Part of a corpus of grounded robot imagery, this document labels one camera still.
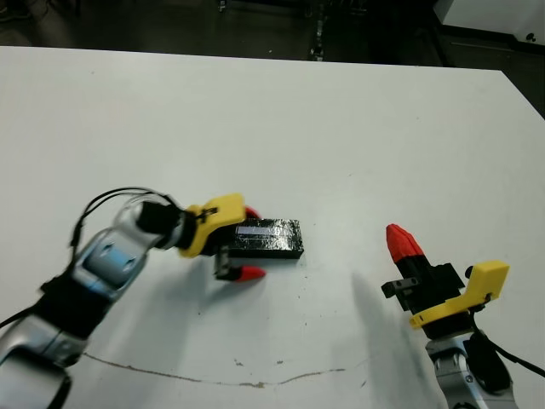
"black cable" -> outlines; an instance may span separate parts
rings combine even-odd
[[[99,194],[97,197],[92,199],[87,206],[85,206],[85,209],[83,210],[82,215],[77,219],[76,225],[74,226],[74,229],[72,231],[72,238],[70,240],[70,247],[72,248],[72,255],[70,259],[70,263],[68,264],[68,268],[66,269],[66,273],[68,274],[70,270],[72,270],[73,266],[76,263],[76,257],[77,257],[77,249],[79,248],[79,241],[82,236],[83,232],[83,221],[85,218],[90,215],[93,211],[98,209],[101,205],[103,205],[105,202],[107,202],[110,199],[113,199],[117,196],[120,196],[121,194],[133,194],[134,196],[137,196],[139,194],[155,194],[163,199],[165,199],[170,204],[177,207],[177,204],[172,200],[168,195],[162,194],[160,192],[157,192],[153,189],[149,189],[147,187],[119,187],[117,189],[109,190],[107,192],[104,192],[102,194]]]
[[[153,194],[157,195],[158,197],[161,197],[165,199],[168,203],[171,205],[174,205],[178,207],[176,202],[170,198],[170,196],[166,194],[162,194],[160,192],[157,192],[152,189],[148,189],[146,187],[120,187],[117,189],[109,190],[107,192],[104,192],[102,194],[99,194],[96,198],[92,199],[83,210],[83,213],[81,216],[77,219],[76,225],[74,226],[74,229],[72,231],[72,238],[70,240],[70,247],[72,248],[72,255],[70,263],[68,264],[68,268],[65,270],[63,274],[69,274],[72,272],[72,268],[76,263],[76,257],[77,257],[77,249],[79,247],[79,241],[81,239],[81,235],[83,232],[83,221],[85,218],[93,213],[95,210],[97,210],[99,207],[101,207],[105,202],[107,202],[110,199],[116,198],[118,196],[142,196],[147,194]],[[19,313],[12,315],[11,317],[7,318],[5,321],[0,323],[0,328],[11,324],[12,322],[19,320],[21,318],[25,318],[32,312],[33,306],[30,306],[29,308],[25,308],[21,310]]]
[[[529,371],[532,371],[534,373],[536,373],[537,375],[541,375],[542,377],[545,377],[545,370],[543,370],[542,368],[540,368],[539,366],[536,366],[530,362],[528,362],[527,360],[523,360],[521,358],[519,358],[518,356],[516,355],[513,355],[513,354],[510,354],[508,351],[506,351],[505,349],[503,349],[502,347],[496,345],[495,343],[493,343],[483,332],[481,332],[481,330],[477,327],[477,324],[475,323],[475,311],[471,311],[469,313],[469,318],[471,320],[471,325],[473,327],[473,330],[475,331],[476,334],[479,334],[480,336],[482,336],[490,345],[491,347],[501,356],[503,356],[504,358],[514,362],[515,364],[520,364],[522,365],[524,368],[526,368],[527,370]]]
[[[29,308],[25,308],[23,310],[21,310],[20,312],[16,313],[16,314],[13,314],[11,317],[9,317],[8,319],[2,321],[2,323],[0,323],[0,328],[3,328],[5,327],[6,325],[8,324],[11,324],[12,322],[16,321],[16,320],[19,320],[21,318],[25,318],[27,315],[29,315],[32,311],[32,307],[29,307]]]

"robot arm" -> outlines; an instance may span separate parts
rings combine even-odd
[[[78,253],[83,219],[121,194],[134,197]],[[265,274],[232,266],[230,256],[296,259],[303,252],[298,221],[261,219],[238,193],[182,210],[168,196],[141,187],[114,189],[91,201],[71,247],[68,268],[42,285],[38,302],[0,324],[13,322],[0,337],[2,409],[62,407],[71,385],[66,368],[79,360],[93,330],[145,267],[150,249],[217,255],[215,277],[226,281]]]
[[[411,326],[422,328],[429,338],[427,354],[449,409],[517,409],[513,382],[497,346],[473,319],[499,297],[508,265],[476,264],[467,271],[468,288],[460,295],[464,285],[454,268],[430,265],[405,230],[388,226],[387,244],[403,279],[386,283],[382,291],[387,298],[396,296],[403,310],[414,314]]]
[[[1,408],[62,406],[71,384],[65,368],[142,271],[147,252],[187,241],[190,217],[160,196],[132,198],[63,274],[43,285],[29,314],[0,337]]]

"dark floor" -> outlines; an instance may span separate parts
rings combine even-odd
[[[217,0],[83,0],[77,17],[71,1],[30,0],[33,18],[0,23],[0,45],[307,60],[320,16],[315,5],[231,1],[220,13]],[[327,1],[324,60],[503,70],[545,118],[543,54],[437,33],[408,1]]]

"white table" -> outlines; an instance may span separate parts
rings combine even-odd
[[[84,356],[67,408],[444,407],[423,333],[380,290],[399,277],[390,222],[459,274],[510,263],[479,325],[545,364],[545,122],[500,72],[0,48],[0,138],[2,317],[61,272],[108,188],[242,192],[301,221],[302,259],[249,285],[151,254],[88,352],[172,377]],[[507,365],[519,407],[543,408],[543,380]]]

